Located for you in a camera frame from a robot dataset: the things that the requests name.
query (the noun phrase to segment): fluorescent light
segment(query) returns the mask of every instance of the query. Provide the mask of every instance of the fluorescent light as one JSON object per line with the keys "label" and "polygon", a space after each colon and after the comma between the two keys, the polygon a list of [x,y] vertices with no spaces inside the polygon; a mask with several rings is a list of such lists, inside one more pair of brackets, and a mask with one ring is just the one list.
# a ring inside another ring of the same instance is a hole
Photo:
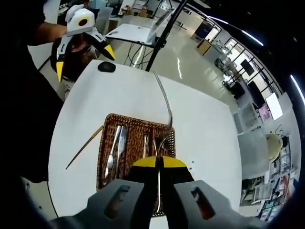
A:
{"label": "fluorescent light", "polygon": [[300,86],[297,84],[297,81],[295,80],[293,75],[290,75],[290,78],[292,79],[292,82],[294,82],[295,87],[297,88],[298,92],[300,93],[300,96],[301,96],[301,98],[303,100],[303,103],[304,103],[304,106],[305,106],[305,98],[304,98],[304,95],[303,95],[303,93],[301,91]]}
{"label": "fluorescent light", "polygon": [[224,24],[228,24],[226,21],[223,21],[223,20],[221,20],[221,19],[219,19],[219,18],[215,18],[215,17],[211,17],[211,16],[208,16],[208,18],[212,18],[212,19],[214,19],[214,20],[221,21],[221,22],[224,23]]}
{"label": "fluorescent light", "polygon": [[271,94],[271,96],[266,98],[266,102],[267,102],[268,107],[270,109],[273,120],[276,120],[283,115],[281,105],[278,102],[278,99],[277,99],[275,93]]}
{"label": "fluorescent light", "polygon": [[262,45],[262,46],[264,46],[264,44],[263,43],[261,43],[259,40],[257,40],[254,36],[252,36],[251,34],[248,34],[246,31],[243,31],[242,30],[242,32],[244,33],[244,34],[246,34],[248,37],[250,37],[250,38],[252,38],[253,40],[255,40],[257,43],[259,43],[260,45]]}

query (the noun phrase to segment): chopstick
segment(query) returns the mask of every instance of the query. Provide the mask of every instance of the chopstick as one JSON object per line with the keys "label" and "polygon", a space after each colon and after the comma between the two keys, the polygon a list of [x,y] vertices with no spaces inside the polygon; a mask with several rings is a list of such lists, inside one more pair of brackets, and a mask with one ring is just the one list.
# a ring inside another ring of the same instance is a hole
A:
{"label": "chopstick", "polygon": [[102,125],[100,128],[97,129],[97,131],[94,132],[94,134],[88,139],[88,141],[81,147],[81,149],[77,152],[77,154],[72,158],[70,163],[67,165],[66,169],[69,168],[69,166],[73,163],[73,161],[78,157],[78,155],[83,151],[83,149],[92,141],[97,134],[104,128]]}

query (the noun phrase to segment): desk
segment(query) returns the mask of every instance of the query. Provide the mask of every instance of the desk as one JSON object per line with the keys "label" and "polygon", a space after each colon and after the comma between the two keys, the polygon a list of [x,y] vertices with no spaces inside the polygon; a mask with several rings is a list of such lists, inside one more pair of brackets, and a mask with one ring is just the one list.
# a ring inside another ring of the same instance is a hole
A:
{"label": "desk", "polygon": [[[114,73],[101,73],[101,61],[91,61],[80,75],[58,117],[49,159],[49,186],[59,216],[84,209],[96,192],[96,170],[101,133],[66,170],[67,164],[104,123],[109,113],[166,124],[168,113],[152,73],[117,64]],[[173,112],[176,157],[195,180],[225,195],[238,211],[242,168],[237,130],[230,109],[222,102],[188,86],[160,77]],[[151,228],[166,228],[165,217]]]}

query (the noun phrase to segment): glossy floor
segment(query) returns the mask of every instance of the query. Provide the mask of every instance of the glossy floor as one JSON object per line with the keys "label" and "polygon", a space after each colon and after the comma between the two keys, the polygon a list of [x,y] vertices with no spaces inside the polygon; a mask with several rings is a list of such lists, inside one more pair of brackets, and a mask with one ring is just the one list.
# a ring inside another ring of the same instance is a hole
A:
{"label": "glossy floor", "polygon": [[[129,16],[129,22],[142,26],[151,26],[153,20],[141,17]],[[164,27],[160,28],[158,34],[162,32]],[[215,67],[213,63],[208,62],[196,51],[197,43],[191,40],[190,30],[174,26],[170,35],[167,38],[166,46],[161,49],[152,65],[151,71],[156,71],[159,75],[170,78],[196,90],[204,92],[225,104],[230,106],[231,111],[237,109],[237,104],[232,95],[223,87],[222,72]],[[116,63],[130,64],[130,60],[126,60],[130,48],[128,42],[112,42],[115,50]],[[133,63],[139,64],[143,56],[147,55],[152,49],[134,45],[130,50],[130,57],[133,56]],[[144,62],[148,61],[151,54],[144,58]],[[133,67],[146,68],[147,63],[142,65],[131,65]],[[57,91],[59,96],[64,99],[65,87],[57,81],[56,73],[47,63],[41,72],[48,79],[53,88]],[[56,217],[54,209],[51,205],[50,196],[47,190],[46,182],[40,184],[31,184],[29,186],[29,193],[31,194],[35,204],[40,206],[40,212],[46,216],[47,219]]]}

